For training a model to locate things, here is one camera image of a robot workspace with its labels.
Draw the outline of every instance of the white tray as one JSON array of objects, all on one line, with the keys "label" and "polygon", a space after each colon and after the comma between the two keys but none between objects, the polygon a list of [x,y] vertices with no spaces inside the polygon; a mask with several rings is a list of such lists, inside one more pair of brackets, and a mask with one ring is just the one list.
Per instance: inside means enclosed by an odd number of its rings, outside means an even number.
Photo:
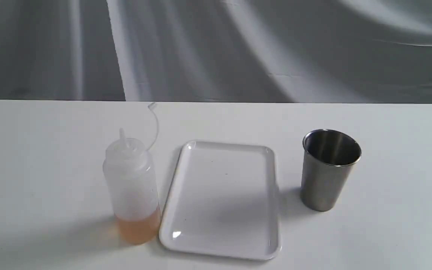
[{"label": "white tray", "polygon": [[161,243],[190,253],[274,258],[281,250],[275,173],[267,147],[186,143],[163,213]]}]

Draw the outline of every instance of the rectangular tray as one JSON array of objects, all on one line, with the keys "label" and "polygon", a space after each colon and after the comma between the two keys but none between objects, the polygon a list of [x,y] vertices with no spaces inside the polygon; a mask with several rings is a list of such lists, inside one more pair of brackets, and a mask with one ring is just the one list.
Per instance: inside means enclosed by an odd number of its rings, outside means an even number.
[{"label": "rectangular tray", "polygon": [[269,260],[281,250],[274,152],[191,141],[181,150],[159,231],[168,249]]}]

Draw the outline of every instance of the orange liquid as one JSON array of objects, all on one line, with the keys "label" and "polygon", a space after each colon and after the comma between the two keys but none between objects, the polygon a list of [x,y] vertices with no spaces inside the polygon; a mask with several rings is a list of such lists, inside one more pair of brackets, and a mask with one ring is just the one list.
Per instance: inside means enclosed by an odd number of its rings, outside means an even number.
[{"label": "orange liquid", "polygon": [[129,222],[116,217],[122,239],[130,244],[140,245],[153,239],[159,232],[161,213],[159,207],[149,217],[137,222]]}]

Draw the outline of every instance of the cup rim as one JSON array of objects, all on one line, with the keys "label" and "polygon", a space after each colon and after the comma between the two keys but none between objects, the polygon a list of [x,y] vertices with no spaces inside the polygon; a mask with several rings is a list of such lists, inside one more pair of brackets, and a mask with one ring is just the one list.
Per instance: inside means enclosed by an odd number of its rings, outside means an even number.
[{"label": "cup rim", "polygon": [[[346,138],[349,139],[349,140],[352,140],[352,141],[355,143],[355,145],[358,147],[358,151],[359,151],[358,158],[357,158],[355,161],[353,161],[353,162],[351,162],[351,163],[348,163],[348,164],[336,165],[336,164],[331,164],[331,163],[324,162],[324,161],[318,159],[317,157],[314,157],[314,156],[313,156],[313,155],[312,155],[312,154],[311,154],[311,153],[306,149],[306,144],[305,144],[305,142],[306,142],[307,138],[309,138],[309,137],[310,137],[311,135],[313,135],[314,133],[322,132],[322,131],[324,131],[324,132],[335,132],[335,133],[338,133],[338,134],[343,135],[344,137],[346,137]],[[308,133],[303,137],[302,145],[303,145],[303,149],[304,149],[304,151],[305,151],[308,155],[310,155],[313,159],[315,159],[315,160],[321,162],[322,164],[326,164],[326,165],[331,166],[331,167],[348,167],[348,166],[352,166],[353,164],[356,164],[356,163],[361,159],[361,156],[362,156],[361,146],[360,146],[360,144],[358,144],[358,142],[357,142],[355,139],[353,139],[351,136],[347,135],[346,133],[343,133],[343,132],[341,132],[341,131],[337,131],[337,130],[334,130],[334,129],[320,128],[320,129],[311,130],[310,132],[308,132]]]}]

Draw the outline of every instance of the tray rim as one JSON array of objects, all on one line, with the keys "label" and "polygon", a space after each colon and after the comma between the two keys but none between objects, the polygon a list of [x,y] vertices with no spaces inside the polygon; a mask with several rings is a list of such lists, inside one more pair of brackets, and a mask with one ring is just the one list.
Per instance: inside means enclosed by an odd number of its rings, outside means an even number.
[{"label": "tray rim", "polygon": [[[232,255],[228,255],[228,254],[222,254],[222,253],[217,253],[217,252],[205,252],[205,251],[201,251],[197,248],[179,248],[177,246],[172,245],[170,242],[166,241],[166,236],[163,235],[163,231],[164,228],[166,227],[165,224],[167,224],[167,222],[164,222],[167,218],[168,218],[168,211],[167,211],[167,206],[168,203],[172,200],[174,200],[173,197],[175,197],[175,191],[173,190],[173,184],[174,184],[174,180],[175,177],[180,173],[179,172],[179,167],[180,167],[180,163],[181,161],[181,156],[183,155],[183,152],[185,152],[185,149],[187,148],[188,145],[192,144],[192,143],[213,143],[213,144],[224,144],[224,145],[234,145],[234,146],[249,146],[249,147],[262,147],[264,149],[266,149],[273,157],[273,161],[274,161],[274,211],[276,211],[276,229],[277,229],[277,241],[278,244],[276,246],[276,249],[272,252],[272,253],[268,253],[266,256],[232,256]],[[280,222],[280,215],[279,215],[279,186],[278,186],[278,167],[277,167],[277,162],[276,162],[276,154],[273,151],[273,149],[265,146],[265,145],[252,145],[252,144],[239,144],[239,143],[229,143],[229,142],[220,142],[220,141],[206,141],[206,140],[189,140],[186,143],[184,143],[181,146],[181,150],[180,150],[180,154],[178,155],[178,161],[176,162],[176,167],[173,173],[173,177],[171,178],[171,185],[169,186],[169,192],[168,192],[168,197],[166,198],[166,202],[164,205],[164,209],[163,209],[163,214],[161,215],[161,227],[159,229],[158,232],[158,238],[159,241],[161,242],[161,244],[163,244],[163,246],[169,250],[172,251],[177,251],[177,252],[185,252],[185,253],[194,253],[194,254],[199,254],[199,255],[205,255],[205,256],[218,256],[218,257],[225,257],[225,258],[239,258],[239,259],[243,259],[243,260],[259,260],[259,261],[266,261],[266,260],[271,260],[273,258],[275,258],[279,252],[282,249],[282,237],[281,237],[281,222]]]}]

